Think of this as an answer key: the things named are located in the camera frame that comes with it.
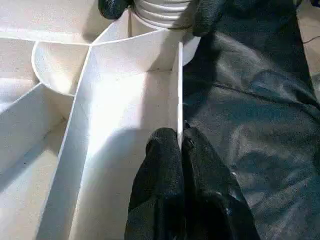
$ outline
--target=black glove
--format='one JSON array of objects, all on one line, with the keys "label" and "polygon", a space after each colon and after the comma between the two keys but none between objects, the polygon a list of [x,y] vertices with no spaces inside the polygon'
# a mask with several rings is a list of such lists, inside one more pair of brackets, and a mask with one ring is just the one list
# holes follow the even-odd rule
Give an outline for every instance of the black glove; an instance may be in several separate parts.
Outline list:
[{"label": "black glove", "polygon": [[[262,0],[195,0],[198,1],[192,27],[195,36],[211,32],[229,6],[242,13],[252,9]],[[133,0],[99,0],[100,13],[107,19],[118,19]]]},{"label": "black glove", "polygon": [[133,181],[125,240],[179,240],[183,236],[184,182],[177,135],[160,128],[146,145]]},{"label": "black glove", "polygon": [[98,8],[106,19],[118,19],[133,0],[99,0]]},{"label": "black glove", "polygon": [[196,128],[177,135],[160,128],[150,137],[134,179],[125,240],[258,240],[237,180]]},{"label": "black glove", "polygon": [[189,239],[258,240],[236,178],[197,129],[184,130],[182,166]]}]

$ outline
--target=black plastic sheet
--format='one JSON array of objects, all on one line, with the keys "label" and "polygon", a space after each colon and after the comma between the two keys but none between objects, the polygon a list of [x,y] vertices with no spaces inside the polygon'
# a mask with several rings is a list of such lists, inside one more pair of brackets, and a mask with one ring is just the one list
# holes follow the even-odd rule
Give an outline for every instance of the black plastic sheet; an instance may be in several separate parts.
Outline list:
[{"label": "black plastic sheet", "polygon": [[262,240],[320,239],[320,105],[292,0],[229,11],[183,69],[184,118],[236,176]]}]

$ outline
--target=white plastic divider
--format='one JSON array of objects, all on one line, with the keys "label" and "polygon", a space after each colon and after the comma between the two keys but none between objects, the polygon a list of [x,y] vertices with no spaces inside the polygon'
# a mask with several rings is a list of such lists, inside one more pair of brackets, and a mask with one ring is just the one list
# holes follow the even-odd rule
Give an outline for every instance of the white plastic divider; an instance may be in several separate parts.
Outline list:
[{"label": "white plastic divider", "polygon": [[123,239],[150,134],[182,134],[182,44],[171,36],[92,46],[37,239]]},{"label": "white plastic divider", "polygon": [[39,83],[0,114],[0,236],[33,239],[66,123]]},{"label": "white plastic divider", "polygon": [[65,119],[70,114],[88,49],[88,45],[37,42],[32,50],[35,75],[52,90],[51,98]]},{"label": "white plastic divider", "polygon": [[0,38],[0,113],[38,83],[30,61],[34,44]]},{"label": "white plastic divider", "polygon": [[92,45],[96,46],[155,31],[169,32],[172,35],[170,38],[175,38],[177,42],[183,43],[183,65],[186,65],[193,59],[201,38],[193,36],[191,28],[166,29],[152,25],[141,19],[132,8],[127,9],[118,20],[114,21]]}]

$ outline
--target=white surface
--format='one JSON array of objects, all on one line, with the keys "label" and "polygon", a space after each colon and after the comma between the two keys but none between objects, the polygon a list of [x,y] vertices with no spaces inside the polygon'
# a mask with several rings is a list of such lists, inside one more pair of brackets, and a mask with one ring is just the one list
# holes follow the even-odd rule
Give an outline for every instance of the white surface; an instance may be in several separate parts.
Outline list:
[{"label": "white surface", "polygon": [[0,238],[122,239],[150,134],[172,127],[181,145],[182,64],[200,39],[130,10],[110,25],[96,0],[1,2]]},{"label": "white surface", "polygon": [[34,72],[47,88],[74,96],[88,49],[85,45],[38,42],[32,52]]},{"label": "white surface", "polygon": [[0,113],[34,87],[33,41],[0,38]]},{"label": "white surface", "polygon": [[301,38],[307,42],[320,36],[320,8],[311,5],[310,0],[303,0],[296,11]]},{"label": "white surface", "polygon": [[13,166],[61,120],[62,116],[47,98],[42,84],[0,114],[0,174]]},{"label": "white surface", "polygon": [[30,240],[36,236],[52,179],[66,122],[54,126],[43,139],[0,175],[0,236]]},{"label": "white surface", "polygon": [[66,123],[39,83],[0,114],[0,236],[36,236]]},{"label": "white surface", "polygon": [[37,239],[123,238],[132,182],[150,134],[182,126],[182,59],[171,71],[178,42],[168,34],[92,47]]},{"label": "white surface", "polygon": [[0,0],[0,37],[91,43],[112,22],[98,0]]},{"label": "white surface", "polygon": [[201,38],[193,36],[190,28],[169,30],[166,29],[166,26],[164,26],[164,28],[155,26],[141,19],[131,9],[126,10],[117,21],[113,22],[96,41],[93,42],[93,45],[99,45],[108,41],[123,40],[155,31],[167,31],[166,38],[169,42],[176,41],[183,43],[183,65],[186,65],[193,59]]}]

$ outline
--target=white cylindrical tube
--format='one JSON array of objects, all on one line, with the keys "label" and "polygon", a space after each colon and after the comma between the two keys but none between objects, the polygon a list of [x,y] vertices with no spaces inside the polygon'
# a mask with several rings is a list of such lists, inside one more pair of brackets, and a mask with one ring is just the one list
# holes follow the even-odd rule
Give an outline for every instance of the white cylindrical tube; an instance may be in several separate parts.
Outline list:
[{"label": "white cylindrical tube", "polygon": [[195,0],[134,0],[136,14],[147,23],[166,29],[186,29],[193,23]]}]

